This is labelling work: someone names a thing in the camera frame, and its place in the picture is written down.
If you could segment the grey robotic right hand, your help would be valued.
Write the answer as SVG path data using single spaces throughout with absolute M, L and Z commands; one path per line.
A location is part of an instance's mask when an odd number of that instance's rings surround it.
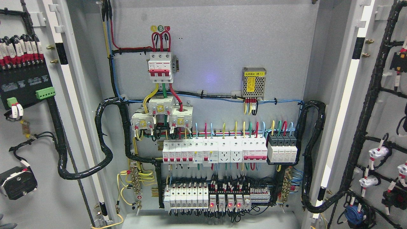
M 1 229 L 14 229 L 17 226 L 17 223 L 3 223 L 2 219 L 4 218 L 4 214 L 0 214 L 0 228 Z

